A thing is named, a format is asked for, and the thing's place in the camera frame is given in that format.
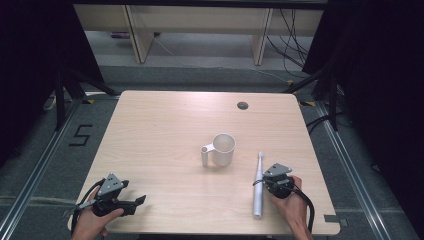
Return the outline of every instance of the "black cable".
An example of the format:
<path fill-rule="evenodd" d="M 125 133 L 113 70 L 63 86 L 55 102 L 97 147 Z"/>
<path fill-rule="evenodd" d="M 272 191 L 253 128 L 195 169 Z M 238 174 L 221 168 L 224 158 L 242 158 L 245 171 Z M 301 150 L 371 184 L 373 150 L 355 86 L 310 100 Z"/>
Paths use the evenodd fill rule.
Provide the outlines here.
<path fill-rule="evenodd" d="M 337 113 L 336 113 L 336 116 L 338 116 L 338 115 L 343 115 L 343 114 L 345 114 L 345 112 L 344 112 L 344 111 L 340 111 L 340 112 L 337 112 Z M 312 122 L 310 122 L 310 123 L 307 123 L 307 124 L 306 124 L 306 127 L 309 127 L 309 126 L 311 126 L 311 125 L 313 124 L 312 128 L 311 128 L 311 129 L 309 129 L 309 131 L 308 131 L 309 135 L 311 135 L 312 131 L 314 130 L 314 128 L 315 128 L 316 126 L 318 126 L 320 123 L 324 122 L 325 120 L 329 120 L 329 119 L 330 119 L 330 116 L 329 116 L 329 115 L 325 115 L 325 116 L 322 116 L 322 117 L 319 117 L 319 118 L 317 118 L 317 119 L 313 120 L 313 121 L 312 121 Z"/>
<path fill-rule="evenodd" d="M 308 54 L 308 51 L 305 48 L 303 48 L 302 45 L 300 45 L 299 42 L 297 41 L 296 28 L 295 28 L 295 19 L 296 19 L 296 17 L 295 17 L 295 15 L 296 15 L 295 14 L 295 11 L 292 10 L 292 28 L 290 28 L 290 26 L 289 26 L 289 24 L 288 24 L 288 22 L 286 20 L 286 17 L 284 16 L 284 13 L 283 13 L 283 11 L 281 9 L 280 9 L 280 13 L 281 13 L 281 16 L 283 17 L 283 20 L 284 20 L 284 22 L 285 22 L 285 24 L 287 26 L 287 30 L 290 33 L 288 43 L 290 42 L 290 38 L 293 38 L 293 41 L 295 42 L 295 44 L 297 46 L 297 49 L 298 49 L 297 51 L 298 52 L 302 52 L 301 51 L 301 49 L 302 49 L 303 51 L 306 52 L 306 54 Z"/>
<path fill-rule="evenodd" d="M 88 190 L 88 192 L 82 198 L 81 202 L 75 206 L 74 214 L 72 215 L 71 236 L 74 234 L 75 226 L 77 225 L 78 217 L 79 217 L 79 214 L 81 212 L 81 210 L 79 209 L 79 205 L 81 205 L 85 202 L 88 195 L 90 195 L 90 193 L 94 190 L 94 188 L 96 188 L 97 186 L 103 185 L 105 180 L 106 179 L 103 178 L 102 180 L 96 182 L 93 186 L 91 186 L 91 188 Z"/>
<path fill-rule="evenodd" d="M 293 63 L 295 63 L 297 66 L 299 66 L 299 67 L 303 67 L 303 64 L 302 63 L 299 63 L 298 61 L 296 61 L 296 59 L 294 59 L 294 58 L 292 58 L 292 57 L 290 57 L 289 55 L 287 55 L 285 52 L 283 52 L 283 51 L 281 51 L 281 49 L 279 49 L 277 46 L 275 46 L 274 45 L 274 43 L 271 41 L 271 39 L 269 38 L 269 36 L 267 36 L 267 39 L 268 39 L 268 41 L 269 41 L 269 43 L 271 44 L 271 46 L 279 53 L 279 54 L 281 54 L 281 55 L 283 55 L 285 58 L 288 58 L 290 61 L 292 61 Z"/>
<path fill-rule="evenodd" d="M 302 76 L 298 76 L 298 75 L 295 75 L 295 74 L 293 74 L 293 73 L 291 73 L 288 69 L 287 69 L 287 67 L 286 67 L 286 58 L 288 58 L 290 61 L 292 61 L 293 63 L 295 63 L 295 64 L 297 64 L 299 67 L 301 67 L 301 68 L 303 68 L 303 65 L 301 64 L 301 63 L 299 63 L 298 61 L 296 61 L 294 58 L 292 58 L 292 57 L 290 57 L 290 56 L 288 56 L 285 52 L 283 52 L 283 51 L 281 51 L 278 47 L 276 47 L 275 45 L 274 45 L 274 43 L 272 43 L 272 41 L 271 41 L 271 39 L 267 36 L 267 39 L 268 39 L 268 41 L 269 41 L 269 43 L 271 43 L 271 46 L 279 53 L 279 54 L 281 54 L 281 55 L 283 55 L 283 66 L 284 66 L 284 70 L 289 74 L 289 75 L 291 75 L 291 76 L 293 76 L 293 77 L 297 77 L 297 78 L 305 78 L 305 77 L 302 77 Z"/>
<path fill-rule="evenodd" d="M 285 44 L 285 45 L 288 45 L 288 43 L 283 39 L 283 37 L 281 37 L 281 36 L 279 36 L 280 37 L 280 40 Z M 294 48 L 294 47 L 292 47 L 292 46 L 290 46 L 290 45 L 288 45 L 289 46 L 289 48 L 291 48 L 293 51 L 296 51 L 296 52 L 301 52 L 302 54 L 308 54 L 308 53 L 306 53 L 306 52 L 302 52 L 301 50 L 299 50 L 299 49 L 296 49 L 296 48 Z"/>
<path fill-rule="evenodd" d="M 267 182 L 267 183 L 270 183 L 270 184 L 274 184 L 274 182 L 273 182 L 273 181 L 260 179 L 260 180 L 256 180 L 256 181 L 253 183 L 253 186 L 255 186 L 256 184 L 258 184 L 259 182 Z M 314 204 L 312 203 L 311 199 L 309 199 L 309 197 L 308 197 L 308 196 L 306 196 L 306 194 L 305 194 L 305 193 L 303 193 L 303 192 L 302 192 L 302 190 L 300 190 L 300 188 L 299 188 L 298 186 L 296 186 L 296 188 L 297 188 L 297 189 L 292 189 L 292 188 L 289 188 L 289 187 L 286 187 L 286 186 L 283 186 L 283 185 L 279 185 L 279 187 L 284 188 L 284 189 L 286 189 L 286 190 L 289 190 L 289 191 L 291 191 L 291 192 L 296 193 L 297 195 L 299 195 L 299 196 L 303 199 L 303 201 L 305 201 L 305 202 L 306 202 L 306 204 L 307 204 L 307 205 L 308 205 L 308 207 L 309 207 L 309 222 L 308 222 L 308 230 L 309 230 L 309 232 L 310 232 L 310 233 L 312 233 L 312 227 L 313 227 L 313 224 L 314 224 L 314 218 L 315 218 L 315 207 L 314 207 Z"/>

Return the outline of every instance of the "mug handle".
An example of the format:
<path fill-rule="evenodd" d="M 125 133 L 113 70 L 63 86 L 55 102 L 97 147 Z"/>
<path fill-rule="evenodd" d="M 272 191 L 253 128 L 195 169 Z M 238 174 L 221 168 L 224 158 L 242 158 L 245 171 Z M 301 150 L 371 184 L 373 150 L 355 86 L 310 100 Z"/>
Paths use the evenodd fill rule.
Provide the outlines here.
<path fill-rule="evenodd" d="M 203 167 L 207 167 L 208 166 L 208 155 L 209 155 L 208 153 L 210 151 L 213 151 L 213 150 L 215 150 L 215 148 L 214 148 L 214 146 L 213 146 L 212 143 L 209 144 L 209 145 L 206 145 L 206 146 L 203 146 L 202 147 L 201 154 L 202 154 Z"/>

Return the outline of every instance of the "white mug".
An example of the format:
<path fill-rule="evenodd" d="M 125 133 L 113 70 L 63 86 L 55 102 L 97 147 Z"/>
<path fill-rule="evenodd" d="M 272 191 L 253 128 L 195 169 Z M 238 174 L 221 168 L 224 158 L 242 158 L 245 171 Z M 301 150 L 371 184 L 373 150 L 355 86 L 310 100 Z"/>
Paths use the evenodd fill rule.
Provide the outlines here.
<path fill-rule="evenodd" d="M 212 161 L 216 165 L 220 167 L 230 165 L 235 147 L 236 140 L 231 135 L 226 133 L 216 135 L 211 144 L 203 146 L 201 149 L 203 166 L 208 166 L 209 152 L 212 152 Z"/>

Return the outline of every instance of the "handheld controller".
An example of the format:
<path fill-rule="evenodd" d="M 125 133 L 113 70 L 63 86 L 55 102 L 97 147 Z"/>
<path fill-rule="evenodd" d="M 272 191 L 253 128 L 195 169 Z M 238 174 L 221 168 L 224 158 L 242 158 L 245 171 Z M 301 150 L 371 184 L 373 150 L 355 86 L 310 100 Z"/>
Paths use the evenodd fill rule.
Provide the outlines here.
<path fill-rule="evenodd" d="M 110 173 L 94 198 L 93 213 L 101 217 L 107 215 L 115 209 L 122 208 L 126 215 L 134 215 L 137 206 L 144 203 L 146 195 L 137 198 L 135 201 L 119 201 L 118 196 L 123 188 L 128 186 L 129 181 L 120 181 L 113 173 Z"/>
<path fill-rule="evenodd" d="M 263 182 L 270 193 L 277 198 L 286 198 L 290 195 L 294 187 L 294 180 L 288 177 L 287 173 L 292 170 L 279 163 L 275 163 L 264 172 Z"/>

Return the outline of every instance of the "finger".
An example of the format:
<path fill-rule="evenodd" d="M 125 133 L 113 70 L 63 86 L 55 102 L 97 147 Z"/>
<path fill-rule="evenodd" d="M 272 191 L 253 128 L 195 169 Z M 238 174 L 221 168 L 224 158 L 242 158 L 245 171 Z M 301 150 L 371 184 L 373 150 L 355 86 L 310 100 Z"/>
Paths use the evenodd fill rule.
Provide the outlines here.
<path fill-rule="evenodd" d="M 100 234 L 102 234 L 103 237 L 107 237 L 107 234 L 108 234 L 107 229 L 103 228 L 103 230 Z"/>
<path fill-rule="evenodd" d="M 277 197 L 275 197 L 274 195 L 271 195 L 270 200 L 271 200 L 271 202 L 272 202 L 273 204 L 276 204 L 276 203 L 277 203 L 277 201 L 278 201 L 278 198 L 277 198 Z"/>
<path fill-rule="evenodd" d="M 302 179 L 297 176 L 291 176 L 294 180 L 294 184 L 299 188 L 299 190 L 302 189 Z"/>
<path fill-rule="evenodd" d="M 97 194 L 97 191 L 99 191 L 100 186 L 97 186 L 96 188 L 93 189 L 93 191 L 91 192 L 90 196 L 88 197 L 88 201 L 93 200 L 94 197 Z"/>
<path fill-rule="evenodd" d="M 106 223 L 109 223 L 110 221 L 114 220 L 115 218 L 121 216 L 124 213 L 124 209 L 118 208 L 110 212 L 108 215 L 104 216 L 104 219 Z"/>

